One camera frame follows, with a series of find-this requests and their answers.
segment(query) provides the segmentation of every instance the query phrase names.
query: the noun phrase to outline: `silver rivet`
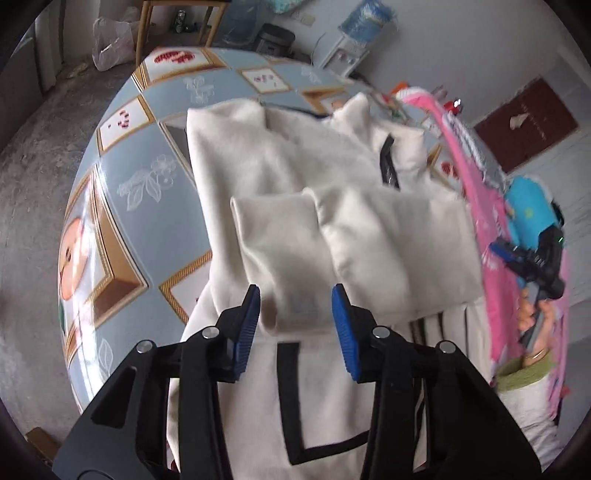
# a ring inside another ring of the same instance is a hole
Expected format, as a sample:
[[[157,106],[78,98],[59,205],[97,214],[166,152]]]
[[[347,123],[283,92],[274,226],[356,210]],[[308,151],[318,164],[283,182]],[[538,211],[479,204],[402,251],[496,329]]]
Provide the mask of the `silver rivet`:
[[[376,327],[371,333],[373,333],[376,338],[388,338],[390,336],[390,330],[386,327]]]
[[[453,353],[456,351],[456,345],[448,341],[441,342],[439,348],[443,353]]]
[[[149,352],[152,349],[152,347],[152,342],[150,342],[149,340],[142,340],[135,346],[135,350],[138,353],[146,353]]]
[[[206,327],[203,329],[203,331],[201,332],[201,335],[203,335],[203,338],[215,338],[220,334],[220,331],[217,329],[217,327]]]

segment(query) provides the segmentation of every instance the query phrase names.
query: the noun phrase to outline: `wall outlet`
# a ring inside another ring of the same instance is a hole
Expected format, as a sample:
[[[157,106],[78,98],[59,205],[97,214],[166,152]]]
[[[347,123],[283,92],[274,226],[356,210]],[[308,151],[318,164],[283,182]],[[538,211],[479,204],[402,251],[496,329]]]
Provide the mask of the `wall outlet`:
[[[316,21],[316,17],[314,15],[307,14],[301,10],[294,10],[294,12],[291,14],[291,17],[306,27],[311,27]]]

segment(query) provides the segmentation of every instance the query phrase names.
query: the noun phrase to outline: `hand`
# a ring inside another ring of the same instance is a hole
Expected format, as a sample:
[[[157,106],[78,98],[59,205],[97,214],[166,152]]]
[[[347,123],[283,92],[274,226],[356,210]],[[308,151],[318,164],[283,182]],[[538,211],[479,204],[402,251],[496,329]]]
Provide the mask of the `hand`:
[[[541,300],[538,302],[538,306],[542,312],[542,328],[540,334],[534,343],[532,354],[541,352],[543,349],[551,348],[551,337],[554,330],[554,322],[556,321],[556,314],[554,313],[554,307],[548,300]],[[535,313],[534,306],[528,300],[528,290],[524,288],[521,290],[521,298],[519,298],[519,310],[517,312],[517,328],[520,332],[525,332],[529,328],[534,326],[533,314]],[[527,361],[524,359],[524,366],[531,365],[536,361]]]

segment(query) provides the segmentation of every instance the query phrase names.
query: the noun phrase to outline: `concrete floor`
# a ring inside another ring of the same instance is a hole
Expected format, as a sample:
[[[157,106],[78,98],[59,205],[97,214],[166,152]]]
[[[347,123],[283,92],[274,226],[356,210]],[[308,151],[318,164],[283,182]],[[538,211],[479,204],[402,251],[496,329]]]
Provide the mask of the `concrete floor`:
[[[131,72],[91,66],[58,82],[0,153],[0,397],[23,432],[63,440],[79,415],[57,321],[57,251],[86,144]]]

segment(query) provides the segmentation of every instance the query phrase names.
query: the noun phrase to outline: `person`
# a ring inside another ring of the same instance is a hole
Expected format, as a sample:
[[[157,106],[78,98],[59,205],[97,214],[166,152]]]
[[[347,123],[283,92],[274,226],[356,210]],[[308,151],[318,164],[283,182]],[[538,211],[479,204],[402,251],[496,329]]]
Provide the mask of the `person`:
[[[550,301],[539,302],[543,325],[531,353],[501,366],[496,374],[496,392],[524,433],[542,470],[557,457],[562,448],[557,427],[548,412],[550,370],[553,366],[552,340],[556,313]],[[525,332],[534,325],[534,306],[528,290],[521,291],[518,329]]]

